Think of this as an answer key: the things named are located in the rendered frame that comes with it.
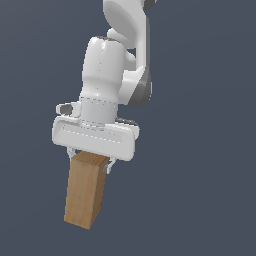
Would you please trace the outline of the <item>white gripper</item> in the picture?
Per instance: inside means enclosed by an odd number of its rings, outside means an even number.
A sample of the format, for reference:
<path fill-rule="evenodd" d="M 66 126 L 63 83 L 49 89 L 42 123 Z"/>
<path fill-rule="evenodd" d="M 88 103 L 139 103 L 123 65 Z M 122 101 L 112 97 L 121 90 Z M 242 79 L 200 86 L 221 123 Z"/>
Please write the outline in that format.
<path fill-rule="evenodd" d="M 56 145 L 67 147 L 69 159 L 76 150 L 110 157 L 103 168 L 109 174 L 116 159 L 130 161 L 135 152 L 135 141 L 139 137 L 139 126 L 131 120 L 118 119 L 114 124 L 105 124 L 99 130 L 81 123 L 81 103 L 71 102 L 56 106 L 52 128 L 52 141 Z"/>

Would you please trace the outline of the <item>tall wooden block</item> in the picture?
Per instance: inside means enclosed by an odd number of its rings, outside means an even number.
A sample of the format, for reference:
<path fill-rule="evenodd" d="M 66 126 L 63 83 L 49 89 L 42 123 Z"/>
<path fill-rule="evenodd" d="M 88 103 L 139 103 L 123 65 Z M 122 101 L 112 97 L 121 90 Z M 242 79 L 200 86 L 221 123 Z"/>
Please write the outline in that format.
<path fill-rule="evenodd" d="M 64 221 L 90 229 L 103 198 L 109 158 L 81 151 L 71 158 Z"/>

